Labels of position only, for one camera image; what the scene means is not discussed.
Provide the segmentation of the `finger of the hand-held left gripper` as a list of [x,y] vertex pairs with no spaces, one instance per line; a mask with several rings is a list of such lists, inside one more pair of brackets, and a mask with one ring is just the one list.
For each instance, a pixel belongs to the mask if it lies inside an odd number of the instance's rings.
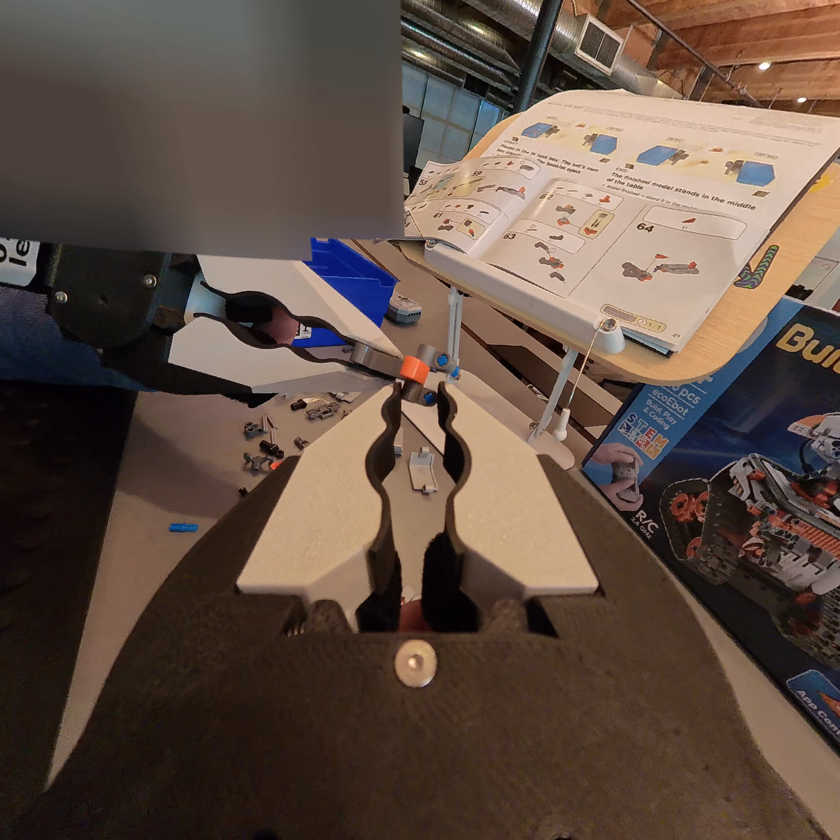
[[320,358],[288,345],[247,343],[232,325],[204,315],[172,336],[170,363],[254,394],[379,391],[394,381],[356,368],[349,353]]
[[299,260],[200,257],[205,285],[241,307],[279,308],[345,343],[361,343],[393,358],[403,355],[374,322]]

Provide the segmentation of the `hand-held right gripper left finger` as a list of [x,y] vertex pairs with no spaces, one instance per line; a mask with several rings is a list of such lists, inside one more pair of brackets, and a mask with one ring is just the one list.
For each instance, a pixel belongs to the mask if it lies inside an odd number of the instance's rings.
[[334,601],[357,611],[392,576],[391,506],[383,480],[395,465],[399,387],[384,387],[333,425],[291,467],[237,587]]

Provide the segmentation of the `open instruction booklet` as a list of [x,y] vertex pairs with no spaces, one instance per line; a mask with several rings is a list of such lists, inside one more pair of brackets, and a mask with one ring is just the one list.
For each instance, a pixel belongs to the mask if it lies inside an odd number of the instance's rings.
[[683,350],[763,238],[742,218],[635,195],[546,155],[429,162],[405,234],[618,321],[662,353]]

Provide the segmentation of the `scattered small black grey pieces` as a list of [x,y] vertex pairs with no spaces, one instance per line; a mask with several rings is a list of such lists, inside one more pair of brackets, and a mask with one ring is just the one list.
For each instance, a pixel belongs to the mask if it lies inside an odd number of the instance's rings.
[[350,414],[347,402],[326,397],[299,397],[289,403],[286,414],[263,411],[243,425],[247,448],[241,460],[243,483],[238,497],[245,498],[264,478],[273,474],[269,465],[289,455],[302,455],[315,440],[316,427],[328,426]]

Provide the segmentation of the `blue plastic bin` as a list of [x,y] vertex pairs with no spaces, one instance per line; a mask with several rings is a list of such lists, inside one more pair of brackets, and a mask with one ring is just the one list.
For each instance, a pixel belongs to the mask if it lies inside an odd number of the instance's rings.
[[[332,289],[380,328],[397,283],[385,269],[336,238],[311,239],[311,258],[304,262]],[[344,323],[301,323],[292,346],[299,349],[351,343],[354,334]]]

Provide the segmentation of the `grey curved panel piece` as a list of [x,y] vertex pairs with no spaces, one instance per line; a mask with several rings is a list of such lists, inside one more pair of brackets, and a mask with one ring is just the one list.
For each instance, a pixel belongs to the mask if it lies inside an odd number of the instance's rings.
[[427,496],[438,491],[434,475],[434,453],[429,447],[421,447],[419,451],[411,453],[408,473],[414,491]]

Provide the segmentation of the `blue toy cardboard box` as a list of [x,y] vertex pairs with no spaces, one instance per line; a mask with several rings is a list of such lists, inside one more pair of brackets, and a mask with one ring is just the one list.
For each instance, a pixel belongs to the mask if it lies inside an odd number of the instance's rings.
[[583,473],[839,744],[839,317],[784,297],[714,374],[640,384]]

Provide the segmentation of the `person's left forearm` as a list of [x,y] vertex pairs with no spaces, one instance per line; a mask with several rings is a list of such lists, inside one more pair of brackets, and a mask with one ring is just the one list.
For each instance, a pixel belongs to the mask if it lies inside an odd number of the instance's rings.
[[5,287],[1,289],[1,379],[152,392],[102,366],[90,346],[66,339],[46,312],[44,296]]

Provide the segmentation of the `white air vent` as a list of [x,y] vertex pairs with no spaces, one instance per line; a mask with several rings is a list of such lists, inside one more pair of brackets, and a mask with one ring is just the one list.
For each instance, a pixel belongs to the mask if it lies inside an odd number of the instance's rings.
[[579,15],[575,21],[580,24],[574,42],[575,56],[611,76],[623,53],[627,37],[619,35],[590,14]]

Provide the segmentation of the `white book stand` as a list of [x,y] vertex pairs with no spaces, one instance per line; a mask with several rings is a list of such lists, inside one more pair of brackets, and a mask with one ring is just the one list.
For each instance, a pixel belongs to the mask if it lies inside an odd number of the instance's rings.
[[838,118],[558,93],[428,162],[416,267],[646,385],[718,373],[838,227]]

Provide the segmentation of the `orange connector with blue pins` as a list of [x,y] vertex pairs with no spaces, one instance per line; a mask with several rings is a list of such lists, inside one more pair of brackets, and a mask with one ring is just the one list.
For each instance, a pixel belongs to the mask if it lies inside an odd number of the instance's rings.
[[452,382],[460,378],[460,368],[456,357],[421,343],[415,355],[404,357],[399,378],[402,380],[401,399],[420,406],[434,406],[437,393],[426,386],[430,373],[444,373]]

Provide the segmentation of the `black support pole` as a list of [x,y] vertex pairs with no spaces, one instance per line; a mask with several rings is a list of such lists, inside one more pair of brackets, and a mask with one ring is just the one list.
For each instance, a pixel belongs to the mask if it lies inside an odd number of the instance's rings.
[[564,1],[541,2],[528,53],[520,71],[518,89],[511,109],[513,114],[526,111],[532,105],[563,3]]

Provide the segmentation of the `silver air duct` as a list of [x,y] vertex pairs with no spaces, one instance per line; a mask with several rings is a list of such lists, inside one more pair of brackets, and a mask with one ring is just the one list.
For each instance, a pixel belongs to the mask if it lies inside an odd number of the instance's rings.
[[[512,103],[541,2],[402,1],[403,57],[448,81],[474,78],[492,101]],[[574,54],[580,24],[564,2],[536,93],[550,95],[586,86],[622,88],[661,98],[679,93],[627,53],[629,35],[611,76]]]

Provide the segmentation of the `white printed task sheet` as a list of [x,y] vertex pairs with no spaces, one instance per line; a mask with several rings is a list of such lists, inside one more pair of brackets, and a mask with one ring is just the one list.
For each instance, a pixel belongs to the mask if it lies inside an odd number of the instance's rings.
[[581,183],[771,230],[835,159],[838,119],[627,91],[565,91],[521,114],[499,149]]

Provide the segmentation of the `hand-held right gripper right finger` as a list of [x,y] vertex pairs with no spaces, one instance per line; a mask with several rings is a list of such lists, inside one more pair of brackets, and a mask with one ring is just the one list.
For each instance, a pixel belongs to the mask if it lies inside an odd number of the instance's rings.
[[591,595],[598,580],[538,454],[458,387],[438,387],[444,467],[455,482],[445,533],[458,588],[478,607],[502,599]]

